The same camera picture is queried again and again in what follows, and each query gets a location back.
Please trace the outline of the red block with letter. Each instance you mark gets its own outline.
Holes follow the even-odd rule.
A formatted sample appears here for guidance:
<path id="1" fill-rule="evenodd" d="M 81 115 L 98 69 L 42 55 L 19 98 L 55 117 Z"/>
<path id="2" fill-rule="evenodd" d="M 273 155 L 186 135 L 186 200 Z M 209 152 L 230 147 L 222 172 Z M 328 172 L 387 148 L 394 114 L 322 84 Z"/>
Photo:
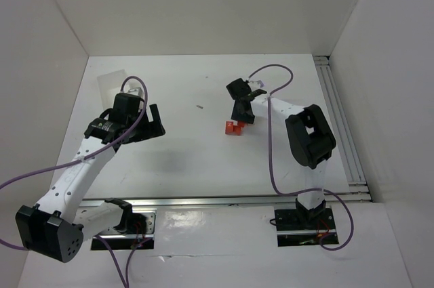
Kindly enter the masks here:
<path id="1" fill-rule="evenodd" d="M 227 121 L 225 123 L 225 134 L 226 135 L 232 135 L 234 133 L 234 122 Z"/>

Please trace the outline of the red wood block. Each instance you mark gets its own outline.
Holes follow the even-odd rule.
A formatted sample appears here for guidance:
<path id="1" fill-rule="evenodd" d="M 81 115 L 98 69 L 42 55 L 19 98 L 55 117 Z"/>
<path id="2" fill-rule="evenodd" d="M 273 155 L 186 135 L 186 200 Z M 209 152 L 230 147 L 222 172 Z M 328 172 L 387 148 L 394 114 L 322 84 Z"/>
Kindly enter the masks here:
<path id="1" fill-rule="evenodd" d="M 236 136 L 240 136 L 241 135 L 241 130 L 242 130 L 242 126 L 239 123 L 233 125 L 233 133 Z"/>

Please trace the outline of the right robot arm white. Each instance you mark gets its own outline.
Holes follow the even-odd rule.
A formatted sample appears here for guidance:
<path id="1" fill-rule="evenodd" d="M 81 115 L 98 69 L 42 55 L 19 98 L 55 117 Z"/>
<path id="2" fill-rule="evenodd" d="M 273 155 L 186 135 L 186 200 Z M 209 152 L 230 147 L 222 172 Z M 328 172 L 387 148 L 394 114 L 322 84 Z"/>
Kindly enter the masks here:
<path id="1" fill-rule="evenodd" d="M 325 169 L 336 147 L 336 139 L 320 106 L 290 104 L 272 97 L 263 89 L 253 89 L 247 80 L 241 78 L 230 82 L 226 89 L 234 101 L 232 120 L 250 125 L 258 117 L 267 120 L 269 175 L 274 191 L 281 197 L 296 197 L 296 213 L 300 224 L 316 222 L 326 208 Z M 300 172 L 295 182 L 302 189 L 296 192 L 280 191 L 275 181 L 273 122 L 285 128 L 290 147 L 291 170 Z"/>

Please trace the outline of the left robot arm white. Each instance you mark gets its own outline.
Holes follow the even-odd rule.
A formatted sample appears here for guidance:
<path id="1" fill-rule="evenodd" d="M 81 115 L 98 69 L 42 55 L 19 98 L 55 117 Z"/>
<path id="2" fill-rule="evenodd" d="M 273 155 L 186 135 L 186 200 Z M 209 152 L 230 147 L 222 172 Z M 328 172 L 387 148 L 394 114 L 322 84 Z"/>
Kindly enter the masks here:
<path id="1" fill-rule="evenodd" d="M 16 225 L 25 249 L 63 263 L 71 261 L 84 241 L 109 228 L 119 233 L 146 224 L 130 203 L 108 198 L 95 208 L 79 206 L 104 166 L 126 144 L 165 134 L 156 104 L 145 106 L 142 97 L 118 93 L 113 107 L 94 119 L 84 133 L 76 157 L 56 183 L 32 207 L 23 205 Z"/>

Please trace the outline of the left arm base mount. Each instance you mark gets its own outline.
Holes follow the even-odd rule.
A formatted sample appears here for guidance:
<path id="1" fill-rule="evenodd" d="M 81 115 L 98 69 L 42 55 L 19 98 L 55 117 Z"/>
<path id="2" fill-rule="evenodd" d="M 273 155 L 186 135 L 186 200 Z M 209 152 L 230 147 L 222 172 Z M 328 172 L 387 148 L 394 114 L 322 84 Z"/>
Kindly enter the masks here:
<path id="1" fill-rule="evenodd" d="M 134 219 L 125 232 L 108 228 L 99 236 L 106 241 L 113 251 L 152 250 L 155 246 L 156 211 L 151 209 L 133 209 Z"/>

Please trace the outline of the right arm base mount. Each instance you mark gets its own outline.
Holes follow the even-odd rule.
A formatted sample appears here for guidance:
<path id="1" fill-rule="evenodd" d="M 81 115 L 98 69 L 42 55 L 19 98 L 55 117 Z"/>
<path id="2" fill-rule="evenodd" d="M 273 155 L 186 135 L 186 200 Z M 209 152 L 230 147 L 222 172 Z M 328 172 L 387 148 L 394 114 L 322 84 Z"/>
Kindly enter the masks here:
<path id="1" fill-rule="evenodd" d="M 276 228 L 279 247 L 318 245 L 321 238 L 324 245 L 339 244 L 331 208 L 306 223 L 299 219 L 295 209 L 276 209 L 269 223 Z"/>

